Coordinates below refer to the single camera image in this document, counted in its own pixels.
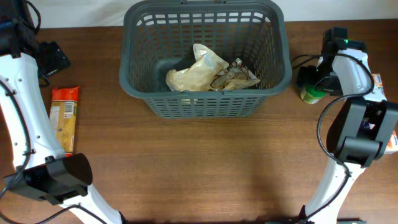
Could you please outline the green lidded jar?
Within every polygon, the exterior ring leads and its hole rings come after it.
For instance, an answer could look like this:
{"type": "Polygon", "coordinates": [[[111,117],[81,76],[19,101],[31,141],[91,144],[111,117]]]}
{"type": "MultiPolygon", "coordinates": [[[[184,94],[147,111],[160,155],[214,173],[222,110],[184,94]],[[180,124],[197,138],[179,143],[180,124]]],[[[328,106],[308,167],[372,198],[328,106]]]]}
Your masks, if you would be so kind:
{"type": "Polygon", "coordinates": [[[315,104],[325,96],[325,93],[318,91],[313,85],[306,84],[300,93],[301,99],[308,104],[315,104]]]}

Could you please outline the orange spaghetti packet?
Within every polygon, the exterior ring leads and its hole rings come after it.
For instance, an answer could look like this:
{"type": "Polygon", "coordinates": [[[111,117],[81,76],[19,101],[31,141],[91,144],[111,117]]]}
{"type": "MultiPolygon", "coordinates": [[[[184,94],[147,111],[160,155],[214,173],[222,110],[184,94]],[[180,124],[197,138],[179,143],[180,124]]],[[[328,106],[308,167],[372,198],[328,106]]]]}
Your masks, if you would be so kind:
{"type": "Polygon", "coordinates": [[[73,155],[80,87],[54,88],[49,120],[67,157],[73,155]]]}

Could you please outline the tissue multipack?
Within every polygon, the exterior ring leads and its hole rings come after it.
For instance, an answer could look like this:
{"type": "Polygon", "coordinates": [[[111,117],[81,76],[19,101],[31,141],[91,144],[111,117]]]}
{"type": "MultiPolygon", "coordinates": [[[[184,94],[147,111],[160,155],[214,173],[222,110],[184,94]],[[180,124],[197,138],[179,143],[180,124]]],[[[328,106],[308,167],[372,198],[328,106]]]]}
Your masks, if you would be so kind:
{"type": "MultiPolygon", "coordinates": [[[[381,93],[384,95],[384,88],[382,85],[382,79],[381,79],[380,74],[373,73],[373,80],[375,82],[376,88],[381,90],[381,93]]],[[[385,154],[393,154],[395,152],[397,152],[397,134],[395,131],[393,131],[384,153],[385,154]]]]}

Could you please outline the dried mushroom bag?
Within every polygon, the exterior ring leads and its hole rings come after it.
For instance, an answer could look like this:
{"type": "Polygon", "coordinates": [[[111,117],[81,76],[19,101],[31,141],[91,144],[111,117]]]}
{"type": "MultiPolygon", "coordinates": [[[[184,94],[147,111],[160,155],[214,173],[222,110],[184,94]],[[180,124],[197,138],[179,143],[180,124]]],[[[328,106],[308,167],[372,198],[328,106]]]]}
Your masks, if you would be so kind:
{"type": "Polygon", "coordinates": [[[261,80],[243,64],[240,58],[233,61],[227,68],[218,72],[210,88],[214,91],[242,90],[257,85],[261,80]]]}

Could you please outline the beige plastic bag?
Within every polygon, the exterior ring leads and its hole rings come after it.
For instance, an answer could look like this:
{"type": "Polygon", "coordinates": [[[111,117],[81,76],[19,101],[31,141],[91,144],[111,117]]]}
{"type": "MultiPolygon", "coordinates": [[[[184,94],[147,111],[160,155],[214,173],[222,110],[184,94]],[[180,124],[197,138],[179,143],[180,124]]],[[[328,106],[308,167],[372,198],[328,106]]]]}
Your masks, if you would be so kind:
{"type": "Polygon", "coordinates": [[[229,66],[205,45],[193,44],[193,53],[195,63],[189,68],[167,72],[165,81],[172,91],[208,91],[215,75],[229,66]]]}

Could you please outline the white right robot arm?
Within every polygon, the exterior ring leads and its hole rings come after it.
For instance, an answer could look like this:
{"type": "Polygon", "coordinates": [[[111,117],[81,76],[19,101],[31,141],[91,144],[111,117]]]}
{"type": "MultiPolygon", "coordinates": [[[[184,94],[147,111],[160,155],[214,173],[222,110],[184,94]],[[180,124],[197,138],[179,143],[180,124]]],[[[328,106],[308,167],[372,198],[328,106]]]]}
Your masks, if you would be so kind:
{"type": "Polygon", "coordinates": [[[316,66],[298,64],[296,85],[313,104],[335,96],[317,121],[317,141],[328,156],[315,195],[300,211],[299,223],[337,223],[340,208],[357,178],[386,152],[397,124],[397,104],[386,99],[371,73],[364,42],[350,40],[345,28],[323,35],[316,66]]]}

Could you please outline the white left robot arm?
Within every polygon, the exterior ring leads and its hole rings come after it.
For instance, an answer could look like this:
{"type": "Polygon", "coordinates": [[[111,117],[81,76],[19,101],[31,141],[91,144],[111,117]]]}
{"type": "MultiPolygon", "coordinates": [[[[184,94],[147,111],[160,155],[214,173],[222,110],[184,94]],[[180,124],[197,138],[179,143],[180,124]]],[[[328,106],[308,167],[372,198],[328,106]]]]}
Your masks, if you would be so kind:
{"type": "Polygon", "coordinates": [[[93,185],[84,154],[66,155],[44,106],[40,87],[70,65],[55,42],[39,42],[30,1],[1,2],[1,109],[12,141],[15,173],[5,191],[46,201],[84,223],[124,223],[93,185]]]}

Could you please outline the grey plastic basket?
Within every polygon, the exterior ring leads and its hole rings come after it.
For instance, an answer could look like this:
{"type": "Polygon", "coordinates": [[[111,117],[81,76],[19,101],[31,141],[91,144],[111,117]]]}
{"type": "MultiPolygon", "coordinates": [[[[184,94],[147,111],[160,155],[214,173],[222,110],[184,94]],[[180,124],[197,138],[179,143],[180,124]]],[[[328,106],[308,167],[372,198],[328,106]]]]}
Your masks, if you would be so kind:
{"type": "Polygon", "coordinates": [[[121,88],[162,118],[250,116],[292,78],[284,15],[272,1],[140,1],[125,13],[123,28],[121,88]],[[240,58],[260,82],[243,90],[172,91],[166,74],[194,63],[194,44],[227,62],[240,58]]]}

